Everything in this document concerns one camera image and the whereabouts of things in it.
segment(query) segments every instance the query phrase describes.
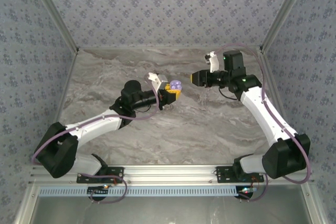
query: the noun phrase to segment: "gray marble table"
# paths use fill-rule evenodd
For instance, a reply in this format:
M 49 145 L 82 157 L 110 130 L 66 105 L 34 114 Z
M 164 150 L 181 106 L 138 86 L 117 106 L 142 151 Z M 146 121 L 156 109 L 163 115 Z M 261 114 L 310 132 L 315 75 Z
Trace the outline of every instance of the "gray marble table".
M 128 80 L 139 80 L 143 90 L 148 90 L 143 76 L 156 71 L 169 80 L 182 81 L 179 100 L 148 120 L 134 121 L 90 141 L 79 152 L 98 154 L 108 164 L 226 164 L 244 154 L 264 152 L 265 136 L 239 101 L 225 99 L 216 87 L 205 89 L 190 83 L 191 73 L 209 68 L 203 58 L 209 51 L 81 50 L 60 121 L 70 124 L 102 113 L 120 96 Z M 247 72 L 261 80 L 253 56 L 244 55 L 244 62 Z

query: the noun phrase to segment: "yellow object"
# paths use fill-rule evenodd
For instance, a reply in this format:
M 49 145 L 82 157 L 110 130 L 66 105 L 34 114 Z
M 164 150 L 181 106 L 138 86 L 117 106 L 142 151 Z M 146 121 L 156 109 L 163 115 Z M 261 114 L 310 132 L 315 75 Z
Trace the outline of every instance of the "yellow object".
M 164 87 L 164 89 L 170 94 L 175 94 L 176 99 L 178 99 L 180 97 L 181 91 L 180 90 L 175 90 L 175 89 L 170 89 L 170 84 L 167 83 L 166 87 Z

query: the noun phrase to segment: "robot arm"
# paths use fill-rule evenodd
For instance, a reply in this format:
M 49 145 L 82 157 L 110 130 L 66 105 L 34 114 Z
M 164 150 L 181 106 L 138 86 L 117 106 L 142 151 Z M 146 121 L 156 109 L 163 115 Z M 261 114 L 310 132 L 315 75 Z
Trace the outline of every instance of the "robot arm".
M 149 80 L 153 86 L 153 90 L 149 91 L 142 91 L 140 83 L 136 80 L 128 81 L 121 90 L 121 96 L 100 115 L 74 124 L 52 124 L 35 152 L 52 137 L 64 134 L 48 143 L 36 158 L 54 178 L 68 172 L 96 174 L 104 162 L 96 155 L 77 154 L 78 148 L 102 134 L 121 129 L 131 121 L 138 120 L 135 110 L 156 104 L 156 96 L 159 99 L 160 110 L 178 99 L 181 91 L 171 89 L 164 75 L 149 73 Z
M 213 59 L 214 56 L 205 56 L 206 62 L 212 65 L 213 63 L 208 60 L 209 58 Z M 191 75 L 191 82 L 200 87 L 228 87 L 229 91 L 235 94 L 237 99 L 255 117 L 270 146 L 264 155 L 250 154 L 236 158 L 233 164 L 236 177 L 244 181 L 250 173 L 266 173 L 274 179 L 304 169 L 306 162 L 302 153 L 266 110 L 261 95 L 260 81 L 254 75 L 246 75 L 243 55 L 239 51 L 230 51 L 224 53 L 223 59 L 225 71 L 201 70 Z M 309 138 L 305 134 L 297 134 L 280 116 L 266 95 L 265 100 L 271 112 L 285 126 L 286 130 L 295 136 L 308 155 Z

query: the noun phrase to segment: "purple object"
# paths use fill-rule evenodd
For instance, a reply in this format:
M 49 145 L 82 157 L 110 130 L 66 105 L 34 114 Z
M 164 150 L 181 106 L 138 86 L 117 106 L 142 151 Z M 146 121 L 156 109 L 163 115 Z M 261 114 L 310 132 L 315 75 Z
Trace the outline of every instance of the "purple object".
M 177 80 L 173 80 L 170 82 L 170 89 L 172 90 L 182 90 L 182 83 Z

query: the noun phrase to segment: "wall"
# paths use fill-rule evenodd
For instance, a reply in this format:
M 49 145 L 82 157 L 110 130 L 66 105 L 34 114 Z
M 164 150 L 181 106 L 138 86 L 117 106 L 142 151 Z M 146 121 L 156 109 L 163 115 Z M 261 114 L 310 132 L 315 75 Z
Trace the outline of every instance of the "wall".
M 260 45 L 283 0 L 53 0 L 77 46 Z
M 312 140 L 310 159 L 336 223 L 336 0 L 298 0 L 267 52 L 286 115 Z
M 0 0 L 0 223 L 12 223 L 31 155 L 52 122 L 73 53 L 40 0 Z

